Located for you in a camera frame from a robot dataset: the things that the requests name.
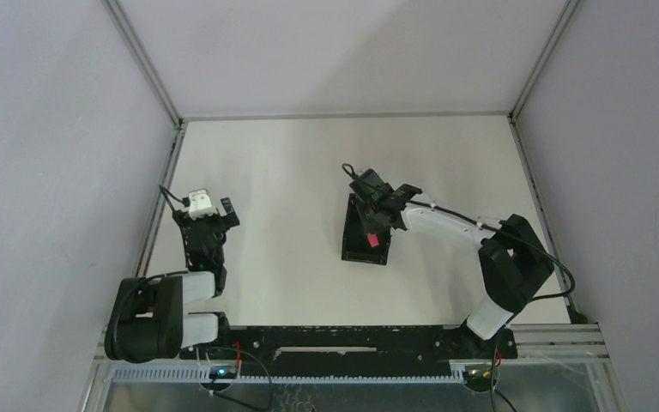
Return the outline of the black plastic bin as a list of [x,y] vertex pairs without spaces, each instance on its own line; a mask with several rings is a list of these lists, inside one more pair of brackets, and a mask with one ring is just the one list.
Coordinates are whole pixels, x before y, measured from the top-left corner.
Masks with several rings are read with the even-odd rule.
[[391,231],[389,228],[382,232],[377,230],[379,247],[371,248],[354,209],[354,197],[353,193],[348,195],[347,213],[342,234],[341,260],[385,266],[388,263],[390,253]]

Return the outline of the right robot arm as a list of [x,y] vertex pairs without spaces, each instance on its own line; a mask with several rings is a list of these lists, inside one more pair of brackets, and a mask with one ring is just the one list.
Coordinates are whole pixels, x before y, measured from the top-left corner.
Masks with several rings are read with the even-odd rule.
[[344,163],[342,170],[351,190],[343,260],[385,265],[395,231],[448,241],[477,257],[485,293],[460,327],[463,349],[471,356],[485,356],[494,348],[497,333],[535,300],[555,271],[553,256],[520,215],[471,217],[441,205],[416,186],[394,188],[371,168],[357,172]]

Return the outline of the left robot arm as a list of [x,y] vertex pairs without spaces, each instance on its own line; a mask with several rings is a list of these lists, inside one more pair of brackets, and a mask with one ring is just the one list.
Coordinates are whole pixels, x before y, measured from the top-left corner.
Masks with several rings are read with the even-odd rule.
[[233,349],[224,313],[187,309],[224,291],[227,232],[240,224],[231,200],[224,197],[216,207],[207,194],[198,192],[190,196],[188,208],[174,210],[172,218],[181,234],[185,267],[120,282],[104,341],[110,360],[139,364],[172,359],[197,344],[215,358]]

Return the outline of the red handled screwdriver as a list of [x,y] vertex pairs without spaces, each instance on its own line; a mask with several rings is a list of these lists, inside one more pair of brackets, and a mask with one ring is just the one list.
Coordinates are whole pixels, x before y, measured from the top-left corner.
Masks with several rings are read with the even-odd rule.
[[366,238],[367,238],[367,241],[368,241],[368,245],[371,248],[379,247],[379,239],[378,239],[378,236],[375,233],[368,233],[366,235]]

